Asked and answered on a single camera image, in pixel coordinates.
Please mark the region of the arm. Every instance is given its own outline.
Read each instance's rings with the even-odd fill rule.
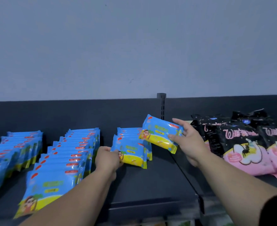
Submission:
[[[76,187],[25,220],[20,226],[94,225],[119,167],[118,152],[100,147],[96,170]]]
[[[200,168],[235,225],[258,225],[261,209],[277,188],[225,162],[208,151],[199,133],[186,121],[173,121],[184,127],[184,135],[169,135],[180,145],[193,166]]]

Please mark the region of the black sleeve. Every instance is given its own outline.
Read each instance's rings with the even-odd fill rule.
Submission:
[[[259,226],[277,225],[277,196],[268,200],[260,215]]]

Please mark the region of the person's left hand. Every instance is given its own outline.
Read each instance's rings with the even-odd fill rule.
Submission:
[[[112,181],[116,179],[116,170],[123,164],[120,163],[119,151],[110,151],[110,147],[99,147],[96,156],[96,170],[111,173]]]

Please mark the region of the forearm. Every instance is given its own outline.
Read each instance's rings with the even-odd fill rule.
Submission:
[[[94,225],[111,184],[110,172],[94,171],[68,193],[50,203],[21,226]]]
[[[239,170],[212,153],[200,157],[198,167],[238,226],[258,225],[265,202],[277,195],[276,187]]]

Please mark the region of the blue gray wall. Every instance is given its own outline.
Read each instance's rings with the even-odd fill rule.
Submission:
[[[277,0],[0,0],[0,101],[277,94]]]

